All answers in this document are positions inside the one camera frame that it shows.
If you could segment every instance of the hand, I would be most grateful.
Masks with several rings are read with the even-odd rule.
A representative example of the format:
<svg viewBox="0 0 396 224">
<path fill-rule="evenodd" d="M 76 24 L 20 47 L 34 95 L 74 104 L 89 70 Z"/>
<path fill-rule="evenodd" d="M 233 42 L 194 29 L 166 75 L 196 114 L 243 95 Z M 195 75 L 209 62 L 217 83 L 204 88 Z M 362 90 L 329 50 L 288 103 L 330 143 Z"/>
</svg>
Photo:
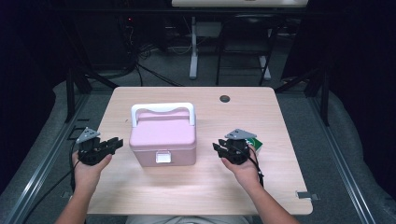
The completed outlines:
<svg viewBox="0 0 396 224">
<path fill-rule="evenodd" d="M 256 150 L 253 146 L 249 147 L 252 149 L 249 151 L 249 156 L 256 161 L 254 155 Z M 236 180 L 244 189 L 248 189 L 250 186 L 255 186 L 256 184 L 260 185 L 257 168 L 251 160 L 247 160 L 240 165 L 232 164 L 225 158 L 221 158 L 221 161 L 224 163 L 225 167 L 233 172 Z"/>
<path fill-rule="evenodd" d="M 76 189 L 75 192 L 83 193 L 92 196 L 99 183 L 99 178 L 102 170 L 110 163 L 112 158 L 111 154 L 105 156 L 99 163 L 94 166 L 86 165 L 78 161 L 78 153 L 73 153 L 73 164 L 76 165 L 75 179 Z"/>
</svg>

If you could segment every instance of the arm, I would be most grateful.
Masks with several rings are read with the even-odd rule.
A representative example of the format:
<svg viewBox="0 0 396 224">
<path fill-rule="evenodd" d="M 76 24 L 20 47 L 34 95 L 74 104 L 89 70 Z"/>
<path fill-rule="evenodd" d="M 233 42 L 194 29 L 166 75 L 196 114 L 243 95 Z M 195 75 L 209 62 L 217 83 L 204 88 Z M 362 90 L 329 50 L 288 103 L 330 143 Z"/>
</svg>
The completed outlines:
<svg viewBox="0 0 396 224">
<path fill-rule="evenodd" d="M 247 192 L 263 223 L 299 223 L 260 185 L 253 162 L 247 160 L 241 165 L 234 165 L 225 158 L 221 158 L 221 161 L 233 172 L 238 183 Z"/>
<path fill-rule="evenodd" d="M 99 183 L 102 170 L 110 163 L 111 154 L 94 166 L 79 162 L 75 169 L 76 189 L 66 208 L 56 223 L 84 223 L 88 205 Z M 78 162 L 78 154 L 73 154 L 73 163 Z"/>
</svg>

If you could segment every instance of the pink plastic case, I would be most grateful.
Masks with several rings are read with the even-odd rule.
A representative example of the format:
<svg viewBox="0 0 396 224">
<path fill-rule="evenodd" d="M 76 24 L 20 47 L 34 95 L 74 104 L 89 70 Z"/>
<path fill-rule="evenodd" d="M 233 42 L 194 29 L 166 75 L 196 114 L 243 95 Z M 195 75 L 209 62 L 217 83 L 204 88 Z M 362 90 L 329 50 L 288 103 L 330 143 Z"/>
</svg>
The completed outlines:
<svg viewBox="0 0 396 224">
<path fill-rule="evenodd" d="M 131 150 L 141 166 L 196 162 L 195 112 L 191 103 L 133 105 Z"/>
</svg>

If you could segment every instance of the gray floor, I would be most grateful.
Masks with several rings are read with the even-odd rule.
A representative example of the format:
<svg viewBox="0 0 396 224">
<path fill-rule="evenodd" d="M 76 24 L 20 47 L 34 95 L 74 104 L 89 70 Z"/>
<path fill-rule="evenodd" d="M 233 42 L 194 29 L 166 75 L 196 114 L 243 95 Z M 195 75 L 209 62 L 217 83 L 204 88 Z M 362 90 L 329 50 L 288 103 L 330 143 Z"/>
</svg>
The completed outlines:
<svg viewBox="0 0 396 224">
<path fill-rule="evenodd" d="M 276 88 L 282 85 L 280 75 L 286 61 L 292 41 L 279 38 L 274 57 L 270 62 L 272 80 L 263 86 Z M 165 54 L 152 51 L 146 60 L 140 62 L 147 68 L 169 77 L 184 86 L 214 86 L 216 57 L 201 47 L 198 78 L 189 79 L 190 53 L 177 54 L 172 50 Z M 169 86 L 157 77 L 141 70 L 145 86 Z M 108 76 L 111 72 L 102 73 Z M 120 86 L 139 86 L 139 76 L 132 74 L 111 79 Z M 257 76 L 222 76 L 220 86 L 257 86 Z M 73 126 L 89 126 L 96 129 L 101 121 L 111 90 L 103 84 L 91 80 L 94 87 L 92 94 L 78 94 L 78 114 L 72 125 L 64 125 L 66 118 L 65 83 L 61 83 L 54 91 L 57 101 L 50 118 L 42 129 L 31 151 L 27 155 L 20 170 L 15 174 L 7 189 L 0 196 L 0 222 L 20 223 L 26 215 L 29 205 L 34 204 L 47 189 L 52 187 L 59 178 L 68 171 L 68 151 L 72 140 L 67 138 L 78 135 L 72 133 Z M 324 128 L 318 119 L 316 100 L 307 99 L 301 94 L 304 84 L 299 84 L 291 92 L 278 94 L 282 114 L 284 116 L 291 142 L 300 163 L 308 190 L 316 193 L 319 201 L 312 202 L 314 212 L 309 216 L 297 217 L 303 223 L 396 223 L 395 202 L 375 183 L 370 170 L 362 160 L 362 150 L 355 127 L 343 108 L 342 103 L 334 96 L 330 98 L 330 128 Z M 334 151 L 329 141 L 330 132 L 336 145 L 347 163 L 347 168 L 356 181 L 359 193 L 367 203 L 373 218 L 364 221 L 359 209 L 352 200 L 344 179 L 344 175 L 334 159 Z M 36 170 L 48 168 L 48 172 L 36 179 L 29 186 Z M 62 197 L 70 192 L 69 177 L 62 181 L 47 198 L 41 202 L 30 216 L 28 223 L 52 223 L 61 213 L 67 198 Z M 88 223 L 123 223 L 125 217 L 89 216 Z"/>
</svg>

